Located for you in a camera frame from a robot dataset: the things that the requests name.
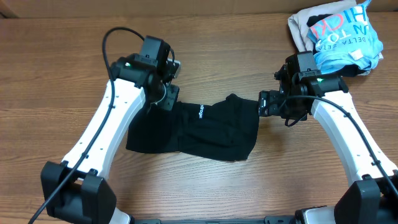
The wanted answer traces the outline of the black polo shirt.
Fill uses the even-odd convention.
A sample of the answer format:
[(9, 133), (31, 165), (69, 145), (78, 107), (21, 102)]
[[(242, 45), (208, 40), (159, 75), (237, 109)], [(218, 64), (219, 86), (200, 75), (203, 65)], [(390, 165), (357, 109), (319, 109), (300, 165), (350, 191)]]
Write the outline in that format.
[(218, 161), (246, 160), (256, 145), (258, 103), (230, 94), (213, 105), (152, 105), (131, 122), (126, 149), (144, 154), (182, 152)]

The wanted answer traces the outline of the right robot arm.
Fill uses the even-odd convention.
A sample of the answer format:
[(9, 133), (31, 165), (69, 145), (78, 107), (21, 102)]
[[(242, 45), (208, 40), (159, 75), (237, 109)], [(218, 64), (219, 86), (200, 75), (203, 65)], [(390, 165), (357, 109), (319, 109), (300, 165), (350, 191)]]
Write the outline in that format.
[(362, 122), (342, 76), (322, 74), (312, 52), (299, 52), (274, 77), (280, 87), (259, 93), (259, 115), (279, 116), (286, 126), (313, 116), (335, 148), (349, 188), (334, 206), (269, 216), (265, 223), (397, 223), (397, 166)]

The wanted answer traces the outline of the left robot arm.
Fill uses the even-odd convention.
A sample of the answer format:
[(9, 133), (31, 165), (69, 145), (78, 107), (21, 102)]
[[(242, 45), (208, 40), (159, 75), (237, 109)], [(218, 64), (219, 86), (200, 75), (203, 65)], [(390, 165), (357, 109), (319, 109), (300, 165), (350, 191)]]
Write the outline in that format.
[(119, 145), (134, 117), (151, 106), (170, 111), (179, 88), (171, 83), (181, 63), (170, 45), (146, 36), (139, 53), (108, 64), (103, 99), (78, 142), (60, 163), (40, 174), (45, 202), (39, 211), (69, 223), (134, 223), (117, 208), (107, 179)]

